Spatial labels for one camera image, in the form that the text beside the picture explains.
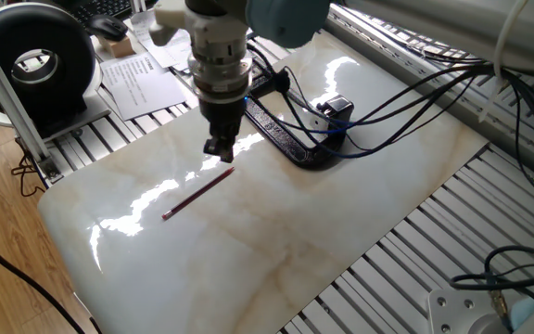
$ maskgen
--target keyboard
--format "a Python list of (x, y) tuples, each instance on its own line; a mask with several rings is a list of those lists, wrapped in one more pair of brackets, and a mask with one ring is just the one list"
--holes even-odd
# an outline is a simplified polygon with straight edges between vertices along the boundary
[[(156, 0), (147, 0), (147, 8), (151, 8)], [(131, 3), (129, 0), (92, 0), (70, 11), (71, 15), (81, 24), (85, 24), (92, 16), (107, 14), (117, 19), (127, 19), (131, 15)]]

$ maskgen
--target pencil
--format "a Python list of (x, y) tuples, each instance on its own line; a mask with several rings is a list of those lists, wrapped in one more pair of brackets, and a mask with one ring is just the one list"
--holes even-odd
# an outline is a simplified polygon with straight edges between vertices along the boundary
[(228, 177), (233, 171), (234, 171), (234, 167), (223, 172), (220, 176), (216, 177), (211, 182), (203, 186), (200, 190), (196, 191), (193, 195), (189, 196), (188, 198), (180, 202), (178, 205), (172, 208), (172, 210), (162, 214), (162, 219), (164, 219), (165, 221), (169, 220), (172, 216), (174, 216), (180, 210), (184, 209), (187, 205), (191, 204), (195, 199), (198, 199), (201, 195), (205, 194), (208, 190), (212, 189), (217, 184), (219, 184), (221, 181), (223, 181), (223, 179)]

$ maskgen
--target white marble slab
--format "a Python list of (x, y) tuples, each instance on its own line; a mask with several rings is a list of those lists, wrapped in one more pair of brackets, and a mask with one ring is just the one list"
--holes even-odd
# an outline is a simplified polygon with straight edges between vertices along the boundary
[[(405, 87), (326, 35), (284, 63), (309, 100), (339, 92), (356, 117)], [(277, 96), (264, 101), (284, 110)], [(373, 146), (414, 112), (352, 135)], [(244, 121), (236, 171), (162, 222), (229, 167), (201, 153), (208, 128), (188, 112), (43, 196), (44, 222), (105, 334), (275, 333), (487, 142), (446, 114), (374, 156), (307, 172)]]

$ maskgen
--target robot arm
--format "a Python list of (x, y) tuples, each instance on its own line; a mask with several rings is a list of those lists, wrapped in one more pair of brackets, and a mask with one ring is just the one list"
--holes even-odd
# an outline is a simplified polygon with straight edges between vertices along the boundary
[(201, 114), (210, 122), (205, 153), (234, 159), (251, 85), (248, 26), (281, 46), (299, 47), (324, 25), (329, 5), (329, 0), (160, 0), (150, 29), (154, 42), (165, 45), (177, 29), (191, 35), (189, 69)]

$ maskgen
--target black bracket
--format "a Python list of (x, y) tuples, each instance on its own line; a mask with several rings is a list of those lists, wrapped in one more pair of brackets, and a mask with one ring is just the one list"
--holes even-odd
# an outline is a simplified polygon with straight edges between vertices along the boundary
[[(322, 169), (335, 157), (334, 154), (315, 146), (309, 148), (284, 126), (273, 120), (268, 110), (261, 104), (259, 98), (275, 91), (273, 79), (265, 75), (256, 78), (247, 101), (245, 114), (255, 126), (275, 144), (288, 159), (303, 169)], [(289, 95), (292, 102), (302, 105), (300, 99)], [(318, 111), (332, 120), (348, 122), (353, 112), (353, 103), (343, 96), (337, 96), (317, 107)], [(329, 124), (328, 130), (335, 130), (334, 124)], [(346, 132), (326, 135), (320, 143), (322, 146), (335, 152), (341, 149)]]

